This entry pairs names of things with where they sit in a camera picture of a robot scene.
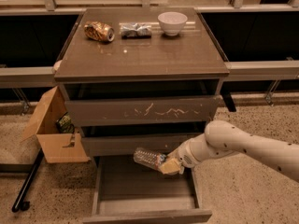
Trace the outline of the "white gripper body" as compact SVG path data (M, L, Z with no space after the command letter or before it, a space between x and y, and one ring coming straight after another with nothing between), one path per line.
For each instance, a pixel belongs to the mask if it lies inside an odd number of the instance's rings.
M192 154L191 143L191 140L185 141L177 148L178 160L186 168L193 168L199 164L199 161Z

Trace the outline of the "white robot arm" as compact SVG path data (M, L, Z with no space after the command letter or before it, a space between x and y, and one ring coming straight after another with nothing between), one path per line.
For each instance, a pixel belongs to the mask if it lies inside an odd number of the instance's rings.
M243 153L273 170L299 181L299 146L293 143L246 133L233 124L213 120L205 131L187 141L166 156L158 166L164 175L183 173L210 159Z

